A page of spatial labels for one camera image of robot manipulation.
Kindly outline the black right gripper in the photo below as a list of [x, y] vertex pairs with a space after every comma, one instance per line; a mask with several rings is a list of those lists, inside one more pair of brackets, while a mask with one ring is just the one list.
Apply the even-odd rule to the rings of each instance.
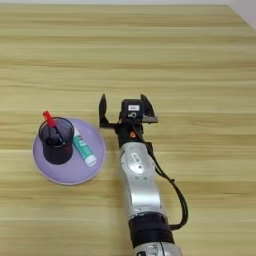
[[117, 125], [110, 123], [106, 118], [107, 101], [106, 96], [102, 95], [99, 103], [99, 126], [101, 128], [115, 129], [118, 136], [119, 147], [122, 147], [126, 143], [139, 142], [143, 143], [143, 125], [142, 123], [153, 124], [158, 122], [158, 117], [155, 115], [152, 104], [149, 99], [144, 95], [140, 95], [142, 106], [142, 122], [141, 121], [129, 121], [124, 122], [119, 120]]

